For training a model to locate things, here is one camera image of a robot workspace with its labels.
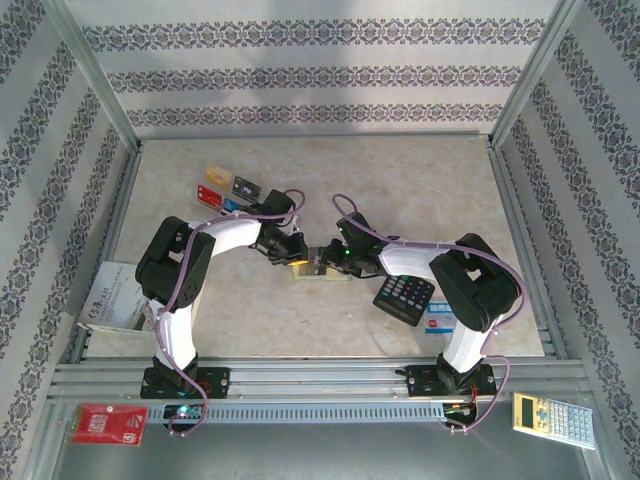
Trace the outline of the green card holder wallet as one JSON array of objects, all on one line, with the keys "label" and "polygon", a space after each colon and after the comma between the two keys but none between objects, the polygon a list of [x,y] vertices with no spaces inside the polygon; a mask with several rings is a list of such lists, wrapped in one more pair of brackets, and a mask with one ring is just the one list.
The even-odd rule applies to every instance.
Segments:
[{"label": "green card holder wallet", "polygon": [[300,281],[348,282],[352,280],[351,275],[343,274],[327,265],[314,264],[311,261],[294,265],[292,275],[295,280]]}]

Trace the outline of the clear acrylic card stand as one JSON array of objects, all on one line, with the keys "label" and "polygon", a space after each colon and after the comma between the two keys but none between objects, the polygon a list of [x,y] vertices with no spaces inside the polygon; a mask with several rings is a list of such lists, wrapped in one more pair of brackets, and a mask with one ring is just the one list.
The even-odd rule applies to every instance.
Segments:
[{"label": "clear acrylic card stand", "polygon": [[[248,202],[248,201],[246,201],[246,200],[244,200],[244,199],[242,199],[242,198],[237,197],[236,195],[234,195],[234,194],[232,193],[232,184],[231,184],[231,186],[230,186],[230,188],[229,188],[228,190],[225,190],[225,189],[222,189],[222,188],[220,188],[220,187],[218,187],[218,186],[216,186],[216,185],[213,185],[213,184],[209,183],[209,182],[205,179],[205,169],[204,169],[204,177],[203,177],[203,180],[202,180],[199,184],[205,185],[205,186],[207,186],[208,188],[210,188],[210,189],[212,189],[212,190],[214,190],[214,191],[217,191],[218,193],[220,193],[220,194],[224,197],[224,199],[225,199],[226,197],[229,197],[229,198],[231,198],[231,199],[233,199],[233,200],[235,200],[235,201],[237,201],[237,202],[239,202],[239,203],[241,203],[241,204],[248,205],[248,206],[254,205],[254,204],[256,204],[256,203],[258,203],[258,202],[259,202],[259,200],[260,200],[260,198],[261,198],[261,194],[262,194],[263,188],[262,188],[262,191],[261,191],[261,194],[260,194],[260,198],[259,198],[259,200],[258,200],[257,202],[255,202],[255,203],[253,203],[253,202]],[[235,177],[236,175],[238,175],[238,174],[233,173],[232,171],[230,171],[230,172],[233,174],[233,180],[234,180],[234,177]],[[222,210],[222,208],[221,208],[221,210],[220,210],[220,211],[216,211],[216,212],[220,213],[221,215],[228,214],[227,212],[223,211],[223,210]]]}]

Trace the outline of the red bank card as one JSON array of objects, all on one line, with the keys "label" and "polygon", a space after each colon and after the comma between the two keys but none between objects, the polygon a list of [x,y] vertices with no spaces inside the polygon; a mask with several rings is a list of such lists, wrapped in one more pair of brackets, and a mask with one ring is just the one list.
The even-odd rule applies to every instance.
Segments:
[{"label": "red bank card", "polygon": [[205,185],[197,186],[197,200],[207,207],[220,211],[223,205],[224,197]]}]

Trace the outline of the gold bank card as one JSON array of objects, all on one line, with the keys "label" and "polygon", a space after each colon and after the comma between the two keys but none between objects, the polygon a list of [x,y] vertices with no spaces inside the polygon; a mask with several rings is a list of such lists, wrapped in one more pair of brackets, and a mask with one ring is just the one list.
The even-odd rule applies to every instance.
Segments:
[{"label": "gold bank card", "polygon": [[205,179],[213,185],[228,190],[233,181],[233,174],[225,168],[208,164],[205,169]]}]

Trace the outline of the black desk calculator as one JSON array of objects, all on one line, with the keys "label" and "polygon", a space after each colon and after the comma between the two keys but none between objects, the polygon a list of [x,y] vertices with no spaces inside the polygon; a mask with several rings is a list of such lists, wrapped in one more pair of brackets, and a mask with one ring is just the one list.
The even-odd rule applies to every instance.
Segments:
[{"label": "black desk calculator", "polygon": [[431,282],[413,276],[387,276],[373,305],[401,322],[416,327],[435,292]]}]

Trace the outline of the blue white paper box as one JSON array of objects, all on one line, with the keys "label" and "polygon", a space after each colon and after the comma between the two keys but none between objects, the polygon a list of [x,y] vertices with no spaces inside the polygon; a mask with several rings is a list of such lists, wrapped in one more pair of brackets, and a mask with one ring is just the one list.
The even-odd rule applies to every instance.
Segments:
[{"label": "blue white paper box", "polygon": [[442,301],[431,301],[427,305],[423,317],[427,334],[452,333],[457,321],[451,306]]}]

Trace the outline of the white calligraphy gift box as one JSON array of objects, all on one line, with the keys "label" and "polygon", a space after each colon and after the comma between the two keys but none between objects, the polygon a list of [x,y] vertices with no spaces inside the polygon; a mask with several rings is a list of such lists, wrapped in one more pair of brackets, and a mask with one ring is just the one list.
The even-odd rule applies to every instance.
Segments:
[{"label": "white calligraphy gift box", "polygon": [[136,266],[133,264],[103,262],[78,323],[94,331],[151,333],[149,302],[135,279],[135,272]]}]

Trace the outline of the yellow grey scientific calculator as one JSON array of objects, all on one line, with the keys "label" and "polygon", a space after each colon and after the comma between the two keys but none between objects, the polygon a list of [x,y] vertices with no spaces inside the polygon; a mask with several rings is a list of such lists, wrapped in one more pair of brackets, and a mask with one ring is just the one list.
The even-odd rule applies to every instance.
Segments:
[{"label": "yellow grey scientific calculator", "polygon": [[513,429],[528,435],[595,450],[593,410],[521,392],[513,394]]}]

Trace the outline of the red flat packet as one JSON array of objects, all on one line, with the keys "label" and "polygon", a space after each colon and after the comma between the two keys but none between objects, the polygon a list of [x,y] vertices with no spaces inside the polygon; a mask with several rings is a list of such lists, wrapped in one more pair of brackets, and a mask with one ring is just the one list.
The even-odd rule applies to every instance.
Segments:
[{"label": "red flat packet", "polygon": [[148,409],[124,404],[79,404],[67,434],[71,444],[138,446]]}]

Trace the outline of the aluminium back rail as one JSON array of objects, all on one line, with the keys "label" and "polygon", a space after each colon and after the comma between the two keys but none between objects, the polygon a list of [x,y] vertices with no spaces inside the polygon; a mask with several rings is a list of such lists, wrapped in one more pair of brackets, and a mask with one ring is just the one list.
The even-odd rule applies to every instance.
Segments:
[{"label": "aluminium back rail", "polygon": [[359,132],[316,132],[316,133],[302,133],[302,132],[277,132],[269,134],[227,134],[227,135],[164,135],[164,136],[146,136],[139,137],[139,142],[146,141],[195,141],[195,140],[230,140],[230,139],[302,139],[302,138],[367,138],[367,137],[381,137],[381,138],[395,138],[395,137],[454,137],[454,138],[481,138],[483,140],[492,140],[493,136],[489,133],[480,133],[477,130],[458,130],[458,131],[445,131],[445,130],[433,130],[433,131],[395,131],[395,132],[382,132],[382,131],[359,131]]}]

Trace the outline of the long aluminium mounting rail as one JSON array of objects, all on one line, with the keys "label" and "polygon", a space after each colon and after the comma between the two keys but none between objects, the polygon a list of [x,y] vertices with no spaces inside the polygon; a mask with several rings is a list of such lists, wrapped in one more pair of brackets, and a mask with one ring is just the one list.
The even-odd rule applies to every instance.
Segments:
[{"label": "long aluminium mounting rail", "polygon": [[[261,402],[407,401],[407,381],[399,371],[427,365],[430,358],[204,358],[202,367],[230,370],[227,400]],[[50,402],[107,401],[133,403],[140,399],[142,358],[90,358],[55,368],[47,391]],[[515,357],[504,392],[530,392],[558,399],[586,398],[591,385],[579,360]]]}]

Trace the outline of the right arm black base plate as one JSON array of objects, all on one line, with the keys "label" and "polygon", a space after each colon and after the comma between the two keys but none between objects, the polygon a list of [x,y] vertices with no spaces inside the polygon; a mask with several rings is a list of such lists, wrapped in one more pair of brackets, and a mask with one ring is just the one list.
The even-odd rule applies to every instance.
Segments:
[{"label": "right arm black base plate", "polygon": [[464,374],[448,372],[436,365],[410,365],[405,372],[410,397],[469,396],[473,388],[481,396],[497,393],[493,369],[486,364]]}]

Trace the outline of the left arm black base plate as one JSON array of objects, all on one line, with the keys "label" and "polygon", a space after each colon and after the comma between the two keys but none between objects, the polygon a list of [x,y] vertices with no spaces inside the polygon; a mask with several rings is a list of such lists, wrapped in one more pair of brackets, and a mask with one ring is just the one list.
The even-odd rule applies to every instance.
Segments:
[{"label": "left arm black base plate", "polygon": [[[230,385],[230,370],[224,367],[199,367],[196,381],[210,399],[226,399]],[[194,388],[185,392],[164,378],[155,368],[144,370],[140,397],[143,399],[198,399],[202,395]]]}]

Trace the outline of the aluminium side rail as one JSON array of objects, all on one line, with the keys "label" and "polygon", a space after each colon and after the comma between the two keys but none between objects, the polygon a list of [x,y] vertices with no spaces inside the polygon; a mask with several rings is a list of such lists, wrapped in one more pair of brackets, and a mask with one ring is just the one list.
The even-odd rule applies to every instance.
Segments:
[{"label": "aluminium side rail", "polygon": [[503,204],[522,276],[528,288],[529,306],[546,357],[569,360],[568,352],[529,238],[525,216],[501,152],[488,142],[487,154]]},{"label": "aluminium side rail", "polygon": [[71,315],[71,328],[59,358],[61,364],[78,363],[82,357],[87,333],[78,323],[78,318],[101,264],[111,261],[115,256],[143,147],[143,143],[139,141],[136,150],[122,164],[118,181],[108,192],[108,202],[98,217],[97,230],[89,236],[85,251],[88,256],[82,257],[67,304],[67,313]]}]

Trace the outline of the aluminium frame post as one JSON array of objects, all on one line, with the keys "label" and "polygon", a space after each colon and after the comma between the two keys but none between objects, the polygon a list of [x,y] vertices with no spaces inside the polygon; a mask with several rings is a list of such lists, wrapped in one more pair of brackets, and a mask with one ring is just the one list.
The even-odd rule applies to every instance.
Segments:
[{"label": "aluminium frame post", "polygon": [[111,123],[127,147],[137,151],[140,139],[135,133],[124,108],[112,89],[107,75],[99,64],[84,32],[71,12],[66,0],[41,0],[61,39],[72,53],[89,86],[96,94]]},{"label": "aluminium frame post", "polygon": [[538,43],[525,63],[522,74],[488,136],[488,145],[491,149],[495,149],[504,142],[535,85],[551,61],[554,51],[584,3],[585,0],[558,0]]}]

